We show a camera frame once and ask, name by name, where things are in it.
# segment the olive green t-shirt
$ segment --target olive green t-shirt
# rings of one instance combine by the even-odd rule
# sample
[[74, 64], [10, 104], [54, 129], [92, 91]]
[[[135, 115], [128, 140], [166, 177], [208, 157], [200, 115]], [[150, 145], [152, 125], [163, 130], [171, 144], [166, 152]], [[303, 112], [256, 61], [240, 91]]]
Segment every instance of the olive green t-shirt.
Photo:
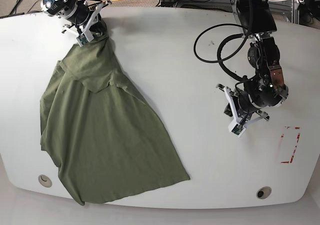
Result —
[[190, 177], [157, 114], [123, 74], [107, 34], [73, 45], [40, 101], [41, 148], [79, 204]]

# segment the table surface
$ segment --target table surface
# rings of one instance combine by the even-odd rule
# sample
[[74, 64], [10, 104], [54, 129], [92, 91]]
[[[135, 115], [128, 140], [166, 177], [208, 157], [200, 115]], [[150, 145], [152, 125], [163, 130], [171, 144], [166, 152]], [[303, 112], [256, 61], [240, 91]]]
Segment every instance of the table surface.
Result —
[[[274, 37], [289, 98], [279, 108], [264, 109], [270, 121], [255, 123], [238, 138], [228, 132], [231, 118], [223, 113], [227, 100], [216, 89], [218, 83], [233, 87], [235, 81], [219, 65], [203, 63], [193, 54], [196, 37], [216, 24], [234, 23], [232, 14], [107, 7], [101, 15], [124, 73], [162, 119], [191, 177], [111, 204], [215, 209], [291, 203], [303, 196], [320, 154], [320, 31], [277, 22]], [[57, 60], [76, 41], [71, 33], [61, 33], [63, 24], [41, 13], [0, 20], [0, 153], [16, 187], [71, 198], [58, 168], [40, 148], [40, 98]], [[236, 33], [234, 27], [208, 32], [199, 40], [199, 55], [215, 59], [219, 43]], [[227, 44], [222, 55], [240, 42]], [[248, 49], [249, 42], [225, 62], [240, 76], [254, 74]], [[282, 163], [291, 160], [294, 150], [292, 163]], [[42, 187], [39, 175], [48, 176], [52, 187]], [[261, 200], [256, 194], [263, 187], [271, 187], [272, 193]]]

